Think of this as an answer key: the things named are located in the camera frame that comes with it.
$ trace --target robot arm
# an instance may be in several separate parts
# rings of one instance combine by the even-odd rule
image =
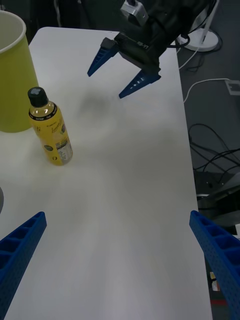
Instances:
[[[160,79],[159,57],[178,36],[188,38],[197,16],[215,0],[157,0],[146,11],[137,0],[125,0],[121,7],[126,16],[122,32],[114,40],[105,38],[93,60],[91,76],[116,53],[139,67],[141,71],[120,93],[123,98]]]

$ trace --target white table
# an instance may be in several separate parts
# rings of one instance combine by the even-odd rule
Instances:
[[[210,320],[176,50],[120,100],[137,67],[118,54],[87,76],[105,36],[48,27],[30,45],[74,154],[53,166],[32,129],[0,133],[0,238],[39,211],[48,224],[5,319]]]

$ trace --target black bottle cap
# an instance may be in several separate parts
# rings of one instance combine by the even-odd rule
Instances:
[[[40,86],[31,88],[27,95],[31,105],[34,107],[43,107],[49,102],[46,92]]]

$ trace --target bottle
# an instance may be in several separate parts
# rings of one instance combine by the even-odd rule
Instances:
[[[43,88],[36,86],[28,91],[31,103],[29,109],[30,123],[49,161],[62,166],[67,164],[73,150],[59,107],[49,101]]]

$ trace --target yellow paper cup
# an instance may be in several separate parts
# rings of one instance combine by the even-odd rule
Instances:
[[[17,15],[0,10],[0,131],[30,128],[28,90],[36,86],[26,25]]]

